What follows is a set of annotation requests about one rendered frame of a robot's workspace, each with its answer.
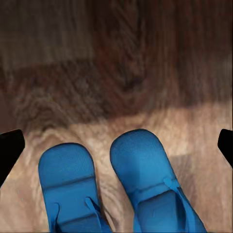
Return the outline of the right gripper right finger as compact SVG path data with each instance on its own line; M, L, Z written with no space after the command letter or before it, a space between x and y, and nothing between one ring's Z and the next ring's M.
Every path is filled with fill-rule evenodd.
M233 131L222 129L217 145L233 168Z

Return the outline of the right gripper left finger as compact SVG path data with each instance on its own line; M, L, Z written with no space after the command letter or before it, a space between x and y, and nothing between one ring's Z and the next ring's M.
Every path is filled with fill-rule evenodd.
M21 129L0 134L0 187L25 149Z

